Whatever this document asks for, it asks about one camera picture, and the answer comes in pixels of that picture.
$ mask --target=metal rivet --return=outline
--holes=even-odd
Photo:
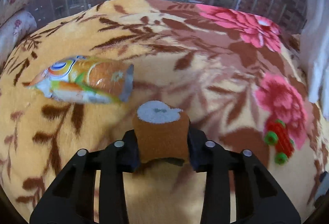
[[[86,149],[80,149],[78,151],[78,156],[84,156],[86,153],[87,153],[87,150]]]
[[[242,152],[245,156],[252,156],[252,151],[248,150],[248,149],[245,149],[243,150]]]
[[[124,145],[124,141],[123,140],[117,140],[115,143],[114,143],[114,146],[115,147],[123,147]]]
[[[206,141],[206,147],[213,148],[215,145],[216,144],[212,140]]]

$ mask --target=yellow blanket area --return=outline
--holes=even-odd
[[[226,149],[252,150],[302,220],[311,213],[319,175],[327,165],[328,128],[318,106],[307,101],[305,83],[290,52],[283,45],[281,52],[255,47],[241,38],[240,30],[225,28],[200,12],[193,4],[112,0],[54,21],[14,49],[0,78],[0,183],[26,220],[77,150],[96,151],[121,139],[133,128],[136,109],[150,100],[182,108],[195,127]],[[134,64],[129,101],[71,104],[24,88],[23,83],[43,69],[74,55]],[[287,90],[287,103],[297,103],[305,111],[299,116],[290,112],[291,107],[284,108],[292,119],[303,117],[292,122],[292,129],[301,125],[305,139],[283,166],[274,163],[275,148],[263,139],[273,112],[259,97],[269,91],[265,85],[271,80]],[[281,99],[271,95],[266,101]],[[205,179],[188,164],[181,168],[162,162],[125,174],[130,223],[199,223]],[[97,187],[95,198],[97,220]],[[234,220],[234,203],[231,211]]]

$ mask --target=blanket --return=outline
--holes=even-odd
[[[134,64],[129,101],[72,104],[24,88],[73,55]],[[279,27],[264,17],[162,0],[107,1],[48,24],[9,56],[0,78],[0,183],[28,220],[77,150],[100,150],[121,139],[132,129],[136,109],[159,100],[183,109],[194,127],[226,149],[253,151],[304,220],[328,158],[328,126],[318,105],[307,100],[305,85]],[[264,142],[266,124],[277,118],[295,144],[281,166],[274,162],[275,148]],[[161,161],[124,174],[130,223],[199,223],[205,179],[188,163]],[[231,185],[231,220],[234,199]]]

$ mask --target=plastic wrapper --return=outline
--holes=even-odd
[[[58,101],[120,103],[131,94],[133,74],[133,65],[78,55],[56,62],[25,86]]]

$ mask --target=white curtain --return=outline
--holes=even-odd
[[[321,99],[329,120],[329,0],[307,0],[306,25],[300,36],[300,62],[307,74],[309,101]]]

